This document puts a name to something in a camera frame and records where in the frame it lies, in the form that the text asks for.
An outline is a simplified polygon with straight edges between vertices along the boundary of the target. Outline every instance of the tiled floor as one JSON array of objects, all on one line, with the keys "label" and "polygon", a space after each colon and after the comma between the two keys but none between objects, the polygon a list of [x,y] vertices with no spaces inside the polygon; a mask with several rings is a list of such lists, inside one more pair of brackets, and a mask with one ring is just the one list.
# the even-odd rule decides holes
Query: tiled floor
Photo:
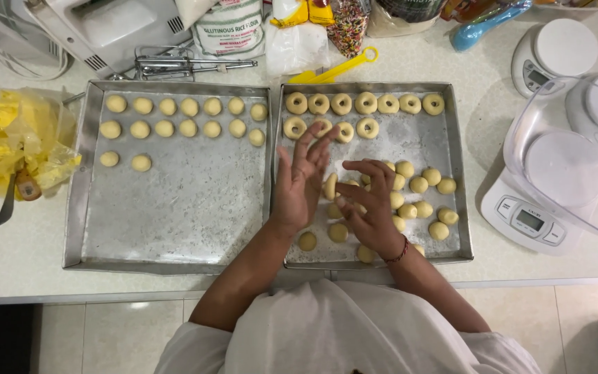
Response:
[{"label": "tiled floor", "polygon": [[[598,285],[459,290],[544,373],[598,373]],[[153,373],[196,300],[39,308],[39,374]]]}]

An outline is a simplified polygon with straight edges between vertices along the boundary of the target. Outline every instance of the aluminum baking tray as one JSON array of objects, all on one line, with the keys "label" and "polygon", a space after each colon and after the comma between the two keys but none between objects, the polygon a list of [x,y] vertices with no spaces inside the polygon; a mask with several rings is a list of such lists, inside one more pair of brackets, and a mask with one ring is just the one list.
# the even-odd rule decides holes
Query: aluminum baking tray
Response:
[{"label": "aluminum baking tray", "polygon": [[[268,217],[271,192],[273,129],[271,115],[254,121],[253,103],[270,107],[269,89],[223,84],[166,81],[90,81],[80,118],[77,149],[82,164],[71,178],[66,213],[63,267],[104,271],[131,271],[157,275],[220,274],[248,243]],[[121,95],[128,101],[122,113],[112,113],[104,98]],[[248,128],[266,133],[263,147],[247,136],[236,139],[228,124],[235,118],[227,109],[231,97],[241,97],[246,110],[236,117]],[[154,101],[149,115],[132,108],[136,97]],[[199,130],[186,138],[178,130],[187,117],[165,116],[158,110],[162,98],[177,105],[192,97],[201,108],[193,117]],[[208,116],[202,105],[219,97],[223,110]],[[99,124],[116,120],[122,132],[106,139]],[[154,124],[168,119],[175,125],[170,138],[154,132]],[[202,133],[208,120],[219,121],[221,133],[210,139]],[[130,125],[144,120],[152,127],[146,139],[135,139]],[[107,168],[98,157],[107,150],[120,156]],[[132,170],[131,159],[148,154],[152,168]]]},{"label": "aluminum baking tray", "polygon": [[[326,175],[335,172],[341,182],[354,179],[361,183],[361,174],[343,169],[342,162],[343,160],[373,158],[390,160],[394,163],[400,160],[408,160],[414,164],[415,175],[431,166],[440,170],[444,176],[451,176],[456,180],[458,188],[454,194],[448,195],[440,194],[435,187],[429,187],[424,194],[415,194],[409,189],[408,180],[408,183],[401,191],[405,197],[405,202],[426,200],[433,205],[434,212],[428,218],[407,220],[407,228],[403,234],[409,238],[410,242],[424,246],[426,257],[433,264],[472,261],[474,256],[472,255],[470,225],[465,198],[461,133],[456,115],[454,88],[451,84],[442,82],[284,84],[280,89],[280,107],[278,108],[275,144],[287,147],[290,152],[294,150],[295,141],[287,139],[282,131],[283,122],[294,116],[285,107],[287,95],[293,92],[301,92],[308,98],[312,94],[322,93],[331,99],[335,94],[343,92],[348,94],[354,103],[357,95],[365,91],[372,92],[376,97],[386,93],[393,93],[396,97],[411,93],[419,98],[428,93],[438,92],[444,98],[445,108],[444,112],[437,116],[428,115],[424,110],[421,110],[417,115],[410,115],[403,111],[399,111],[395,115],[382,115],[380,112],[368,115],[379,123],[380,131],[378,136],[372,140],[362,139],[355,132],[354,138],[347,144],[334,142],[330,148],[331,163]],[[319,116],[306,111],[300,117],[310,125]],[[332,124],[345,121],[355,126],[366,115],[357,113],[353,106],[347,115],[338,116],[329,109],[321,117],[328,119]],[[318,238],[316,249],[303,252],[294,243],[285,259],[285,266],[296,269],[325,270],[383,268],[385,264],[380,259],[372,264],[364,264],[356,259],[355,255],[360,243],[352,231],[350,231],[346,243],[333,243],[329,239],[328,227],[335,222],[344,221],[343,219],[331,220],[327,217],[326,207],[329,203],[324,198],[320,199],[313,224],[302,231],[311,231],[316,235]],[[437,242],[428,234],[428,225],[437,220],[437,211],[443,207],[451,208],[457,212],[460,220],[457,225],[450,227],[451,233],[447,239]]]}]

